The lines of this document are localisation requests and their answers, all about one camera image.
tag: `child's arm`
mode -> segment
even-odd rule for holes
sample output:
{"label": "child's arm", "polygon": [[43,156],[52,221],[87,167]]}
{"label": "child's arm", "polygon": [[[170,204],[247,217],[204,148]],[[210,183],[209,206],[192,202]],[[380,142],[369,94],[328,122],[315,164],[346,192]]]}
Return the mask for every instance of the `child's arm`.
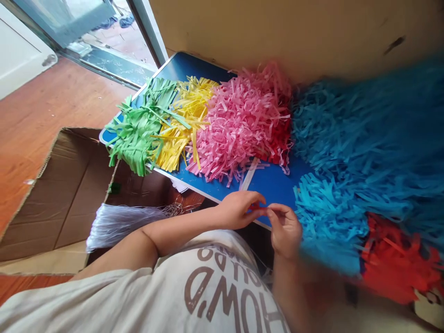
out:
{"label": "child's arm", "polygon": [[247,213],[257,201],[265,204],[264,197],[257,192],[233,192],[216,207],[148,224],[126,236],[72,280],[118,269],[154,267],[159,257],[179,250],[205,231],[246,227],[265,213],[263,210]]}

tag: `paper pom-pom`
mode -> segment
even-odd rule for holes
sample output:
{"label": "paper pom-pom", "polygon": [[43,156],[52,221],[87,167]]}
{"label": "paper pom-pom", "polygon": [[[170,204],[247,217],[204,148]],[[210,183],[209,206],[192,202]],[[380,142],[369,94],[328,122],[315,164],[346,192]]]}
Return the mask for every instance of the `paper pom-pom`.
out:
{"label": "paper pom-pom", "polygon": [[210,123],[203,121],[207,115],[207,101],[213,95],[213,88],[218,84],[209,79],[189,77],[188,82],[178,82],[179,100],[174,103],[174,113],[181,118],[172,118],[171,125],[163,124],[157,138],[163,140],[154,155],[156,164],[168,172],[179,168],[179,160],[184,155],[184,148],[196,131],[204,129]]}
{"label": "paper pom-pom", "polygon": [[[211,125],[197,132],[187,170],[207,181],[227,176],[229,186],[233,177],[240,180],[246,163],[256,156],[289,173],[290,96],[290,84],[274,62],[261,72],[243,70],[215,88],[206,117]],[[196,149],[200,166],[194,160]]]}
{"label": "paper pom-pom", "polygon": [[369,240],[361,255],[364,286],[401,304],[418,299],[415,289],[425,293],[438,288],[444,295],[438,270],[443,267],[435,248],[422,248],[419,234],[407,237],[398,225],[376,214],[369,214],[368,223]]}
{"label": "paper pom-pom", "polygon": [[351,277],[360,275],[358,249],[368,234],[365,208],[346,181],[320,180],[313,174],[295,187],[295,213],[304,234],[301,249],[327,267]]}

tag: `cardboard box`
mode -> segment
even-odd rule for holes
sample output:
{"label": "cardboard box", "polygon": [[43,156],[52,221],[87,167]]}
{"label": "cardboard box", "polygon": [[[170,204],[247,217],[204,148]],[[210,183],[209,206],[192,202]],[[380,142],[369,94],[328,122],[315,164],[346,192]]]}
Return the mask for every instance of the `cardboard box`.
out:
{"label": "cardboard box", "polygon": [[[89,236],[96,211],[108,204],[163,206],[171,181],[133,174],[126,163],[109,167],[99,129],[63,128],[0,242],[0,262],[33,256]],[[111,183],[118,191],[107,194]]]}

